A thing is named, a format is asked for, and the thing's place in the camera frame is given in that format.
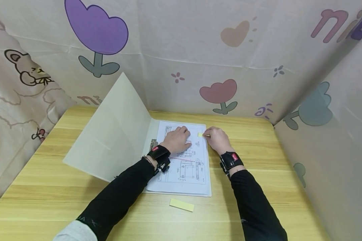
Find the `right hand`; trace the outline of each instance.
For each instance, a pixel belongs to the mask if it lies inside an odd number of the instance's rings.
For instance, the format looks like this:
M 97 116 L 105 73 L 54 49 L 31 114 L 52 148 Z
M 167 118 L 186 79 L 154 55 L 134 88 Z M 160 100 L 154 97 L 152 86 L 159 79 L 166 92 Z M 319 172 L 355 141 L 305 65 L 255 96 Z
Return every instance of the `right hand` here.
M 230 145 L 227 134 L 225 134 L 225 132 L 220 128 L 209 127 L 204 132 L 203 137 L 206 138 L 212 149 L 214 149 L 219 155 L 222 155 L 225 152 L 235 151 Z
M 192 143 L 186 143 L 189 136 L 190 131 L 185 126 L 177 127 L 174 131 L 168 132 L 160 145 L 168 149 L 170 153 L 183 152 L 192 145 Z

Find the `bracelet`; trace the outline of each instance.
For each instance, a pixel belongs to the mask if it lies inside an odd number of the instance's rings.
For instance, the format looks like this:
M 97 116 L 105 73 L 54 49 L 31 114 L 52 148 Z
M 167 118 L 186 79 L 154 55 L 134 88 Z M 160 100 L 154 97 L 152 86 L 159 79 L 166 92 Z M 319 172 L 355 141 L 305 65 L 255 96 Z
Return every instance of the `bracelet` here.
M 155 167 L 153 163 L 149 160 L 149 158 L 147 158 L 146 156 L 142 156 L 142 158 L 145 158 L 153 168 Z

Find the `gray sleeve cuff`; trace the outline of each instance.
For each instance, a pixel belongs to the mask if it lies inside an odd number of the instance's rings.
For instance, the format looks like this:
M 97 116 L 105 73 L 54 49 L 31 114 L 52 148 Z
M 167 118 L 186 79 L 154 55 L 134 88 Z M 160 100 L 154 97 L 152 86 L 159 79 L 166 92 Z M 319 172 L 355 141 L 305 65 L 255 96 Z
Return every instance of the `gray sleeve cuff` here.
M 97 237 L 87 225 L 75 220 L 58 233 L 53 241 L 97 241 Z

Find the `curtain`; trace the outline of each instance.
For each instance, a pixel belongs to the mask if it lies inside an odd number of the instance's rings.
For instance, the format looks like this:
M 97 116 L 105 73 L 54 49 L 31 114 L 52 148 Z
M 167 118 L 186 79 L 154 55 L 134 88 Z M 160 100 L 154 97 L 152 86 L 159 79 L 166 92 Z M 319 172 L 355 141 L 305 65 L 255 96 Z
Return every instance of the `curtain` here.
M 330 236 L 362 240 L 362 0 L 0 0 L 0 20 L 77 104 L 124 72 L 149 110 L 276 125 Z
M 0 21 L 0 197 L 73 103 Z

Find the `red label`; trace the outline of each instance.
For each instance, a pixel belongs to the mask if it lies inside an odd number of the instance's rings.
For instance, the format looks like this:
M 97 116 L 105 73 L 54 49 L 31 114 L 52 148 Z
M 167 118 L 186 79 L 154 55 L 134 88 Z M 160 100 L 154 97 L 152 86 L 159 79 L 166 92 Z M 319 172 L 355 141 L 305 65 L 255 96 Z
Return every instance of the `red label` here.
M 237 159 L 238 159 L 238 158 L 236 157 L 236 154 L 235 154 L 235 153 L 232 154 L 232 158 L 233 158 L 234 161 L 237 161 Z

